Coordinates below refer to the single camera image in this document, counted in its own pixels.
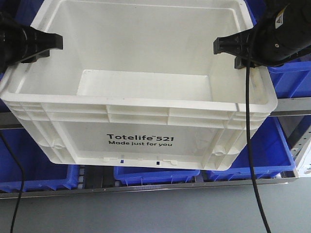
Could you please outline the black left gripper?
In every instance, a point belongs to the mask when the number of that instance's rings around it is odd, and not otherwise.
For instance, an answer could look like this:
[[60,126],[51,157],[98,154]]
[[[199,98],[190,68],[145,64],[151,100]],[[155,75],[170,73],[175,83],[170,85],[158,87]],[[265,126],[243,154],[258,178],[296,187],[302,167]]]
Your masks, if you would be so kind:
[[14,64],[34,63],[50,56],[50,50],[62,50],[63,37],[39,31],[17,22],[6,12],[0,12],[0,72]]

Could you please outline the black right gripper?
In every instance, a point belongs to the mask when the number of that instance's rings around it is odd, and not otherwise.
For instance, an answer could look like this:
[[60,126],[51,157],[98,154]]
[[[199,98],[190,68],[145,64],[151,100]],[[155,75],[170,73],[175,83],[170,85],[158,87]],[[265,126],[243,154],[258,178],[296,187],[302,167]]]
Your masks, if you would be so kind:
[[265,10],[252,30],[213,42],[213,54],[235,56],[234,68],[281,66],[311,52],[311,2],[309,0],[265,0]]

